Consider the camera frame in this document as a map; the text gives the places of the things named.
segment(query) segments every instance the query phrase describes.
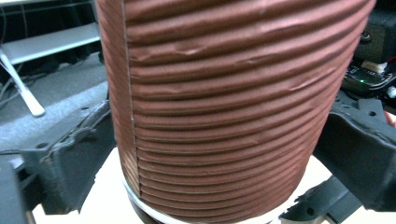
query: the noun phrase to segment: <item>corrugated cylinder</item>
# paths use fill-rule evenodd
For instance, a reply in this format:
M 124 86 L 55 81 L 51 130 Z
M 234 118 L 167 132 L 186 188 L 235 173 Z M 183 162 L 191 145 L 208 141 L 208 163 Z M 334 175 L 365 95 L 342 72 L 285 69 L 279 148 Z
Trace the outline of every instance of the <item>corrugated cylinder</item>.
M 97 1 L 128 184 L 236 222 L 299 184 L 375 1 Z

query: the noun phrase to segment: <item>black metal bracket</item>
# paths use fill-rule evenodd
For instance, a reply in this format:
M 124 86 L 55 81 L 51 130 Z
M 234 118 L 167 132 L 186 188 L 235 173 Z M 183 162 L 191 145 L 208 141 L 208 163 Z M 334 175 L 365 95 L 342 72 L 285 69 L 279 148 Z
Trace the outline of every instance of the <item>black metal bracket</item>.
M 2 151 L 0 192 L 16 201 L 9 206 L 0 197 L 0 223 L 29 223 L 7 218 L 25 217 L 39 203 L 48 215 L 80 210 L 115 145 L 109 103 L 103 101 L 75 111 L 21 149 Z
M 282 223 L 288 220 L 302 223 L 341 223 L 352 215 L 361 202 L 334 176 L 300 196 L 293 207 L 281 216 Z
M 396 130 L 375 104 L 340 91 L 314 155 L 365 208 L 396 211 Z

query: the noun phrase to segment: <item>white shelf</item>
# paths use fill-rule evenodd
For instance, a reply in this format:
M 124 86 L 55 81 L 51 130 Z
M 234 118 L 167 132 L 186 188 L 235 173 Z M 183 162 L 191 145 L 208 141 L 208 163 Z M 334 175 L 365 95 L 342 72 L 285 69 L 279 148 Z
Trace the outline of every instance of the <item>white shelf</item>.
M 97 23 L 39 35 L 1 45 L 11 64 L 24 63 L 100 40 Z

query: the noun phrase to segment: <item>vertical seam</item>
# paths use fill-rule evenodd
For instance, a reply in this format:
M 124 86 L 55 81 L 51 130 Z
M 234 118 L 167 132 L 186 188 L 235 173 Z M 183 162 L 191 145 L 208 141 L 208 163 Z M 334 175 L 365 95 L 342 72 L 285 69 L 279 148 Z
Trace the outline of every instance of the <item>vertical seam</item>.
M 127 28 L 126 28 L 126 16 L 125 16 L 125 0 L 121 0 L 121 9 L 122 9 L 122 21 L 123 21 L 123 32 L 124 32 L 124 49 L 125 49 L 125 60 L 127 66 L 127 76 L 128 76 L 128 88 L 129 88 L 129 101 L 130 101 L 130 120 L 132 122 L 132 138 L 133 138 L 133 157 L 136 162 L 135 169 L 137 171 L 137 185 L 138 185 L 138 196 L 140 197 L 140 174 L 139 174 L 139 166 L 138 166 L 138 158 L 137 158 L 137 147 L 136 147 L 136 136 L 134 131 L 134 101 L 132 99 L 133 91 L 132 91 L 132 82 L 131 82 L 131 68 L 129 62 L 129 50 L 128 50 L 128 35 L 127 35 Z

